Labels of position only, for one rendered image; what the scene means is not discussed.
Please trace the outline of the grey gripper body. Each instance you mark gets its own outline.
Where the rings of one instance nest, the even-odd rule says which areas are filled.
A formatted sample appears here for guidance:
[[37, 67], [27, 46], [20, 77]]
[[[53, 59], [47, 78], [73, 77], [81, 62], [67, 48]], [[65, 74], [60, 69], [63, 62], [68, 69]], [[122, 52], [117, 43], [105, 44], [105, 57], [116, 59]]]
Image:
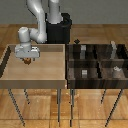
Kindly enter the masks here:
[[29, 48], [24, 47], [23, 45], [18, 44], [15, 47], [15, 57], [16, 58], [39, 58], [40, 49], [38, 47], [30, 46]]

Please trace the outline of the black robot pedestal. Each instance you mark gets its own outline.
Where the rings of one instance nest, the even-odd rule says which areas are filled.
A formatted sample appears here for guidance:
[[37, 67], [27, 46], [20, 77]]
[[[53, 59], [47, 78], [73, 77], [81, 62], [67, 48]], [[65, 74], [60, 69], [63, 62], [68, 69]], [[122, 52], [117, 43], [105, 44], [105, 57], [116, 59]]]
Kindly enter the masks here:
[[72, 20], [68, 13], [62, 13], [63, 20], [57, 24], [46, 22], [48, 44], [68, 44]]

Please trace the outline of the brown loaf of bread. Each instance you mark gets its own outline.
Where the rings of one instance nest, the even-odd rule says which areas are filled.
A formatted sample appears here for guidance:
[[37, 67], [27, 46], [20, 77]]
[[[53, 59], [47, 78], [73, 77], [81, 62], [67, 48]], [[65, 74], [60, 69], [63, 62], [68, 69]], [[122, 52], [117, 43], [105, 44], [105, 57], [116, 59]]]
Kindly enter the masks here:
[[30, 63], [31, 63], [31, 58], [26, 58], [26, 59], [24, 59], [24, 63], [25, 63], [25, 64], [30, 64]]

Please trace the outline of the dark wooden compartment bin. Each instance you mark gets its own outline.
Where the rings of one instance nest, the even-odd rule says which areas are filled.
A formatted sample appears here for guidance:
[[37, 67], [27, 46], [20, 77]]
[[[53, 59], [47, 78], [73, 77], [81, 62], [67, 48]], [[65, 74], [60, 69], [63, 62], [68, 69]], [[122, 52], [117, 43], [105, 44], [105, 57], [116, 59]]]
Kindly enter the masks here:
[[[80, 59], [81, 45], [86, 45], [85, 59]], [[128, 89], [128, 50], [116, 45], [111, 59], [111, 44], [68, 44], [66, 46], [66, 79], [68, 89]], [[121, 68], [120, 78], [113, 77], [113, 68]], [[82, 78], [87, 70], [87, 78]]]

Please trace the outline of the tall grey bottle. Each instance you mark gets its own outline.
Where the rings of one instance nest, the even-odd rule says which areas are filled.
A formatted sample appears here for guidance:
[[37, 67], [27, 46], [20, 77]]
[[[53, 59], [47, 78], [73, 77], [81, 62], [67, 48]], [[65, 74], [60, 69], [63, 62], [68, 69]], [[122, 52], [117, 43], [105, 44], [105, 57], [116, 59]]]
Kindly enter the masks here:
[[111, 59], [114, 59], [115, 58], [115, 55], [116, 55], [117, 47], [116, 47], [116, 43], [114, 41], [111, 41], [111, 45], [112, 45]]

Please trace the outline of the light wooden bin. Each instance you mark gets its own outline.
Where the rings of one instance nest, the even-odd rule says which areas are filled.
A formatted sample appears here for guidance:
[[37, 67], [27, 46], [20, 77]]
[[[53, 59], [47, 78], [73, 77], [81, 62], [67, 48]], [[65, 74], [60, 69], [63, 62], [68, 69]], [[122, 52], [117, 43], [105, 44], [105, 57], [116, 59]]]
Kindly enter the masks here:
[[64, 89], [65, 46], [38, 45], [40, 57], [25, 64], [15, 57], [14, 44], [0, 58], [0, 89]]

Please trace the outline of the grey carton box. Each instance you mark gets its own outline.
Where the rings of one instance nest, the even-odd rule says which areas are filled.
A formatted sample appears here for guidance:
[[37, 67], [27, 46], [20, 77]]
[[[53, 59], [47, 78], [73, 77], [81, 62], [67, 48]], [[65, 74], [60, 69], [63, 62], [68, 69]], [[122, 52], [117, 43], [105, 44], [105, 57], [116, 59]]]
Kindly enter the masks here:
[[85, 59], [86, 45], [81, 45], [80, 59]]

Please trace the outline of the small grey can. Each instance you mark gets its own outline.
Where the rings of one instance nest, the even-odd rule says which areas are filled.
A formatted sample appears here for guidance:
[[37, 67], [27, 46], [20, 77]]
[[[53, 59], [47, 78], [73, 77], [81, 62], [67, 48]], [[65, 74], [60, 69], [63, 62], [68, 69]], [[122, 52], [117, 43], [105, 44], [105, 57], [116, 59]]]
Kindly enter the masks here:
[[113, 68], [113, 77], [114, 78], [120, 78], [121, 68], [115, 66]]

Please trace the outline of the small grey box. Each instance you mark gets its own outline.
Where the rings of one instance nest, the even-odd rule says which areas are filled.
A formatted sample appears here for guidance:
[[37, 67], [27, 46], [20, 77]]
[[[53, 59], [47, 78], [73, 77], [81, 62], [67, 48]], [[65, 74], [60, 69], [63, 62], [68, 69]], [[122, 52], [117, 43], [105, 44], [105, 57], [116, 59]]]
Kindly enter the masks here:
[[82, 70], [82, 78], [87, 78], [87, 70]]

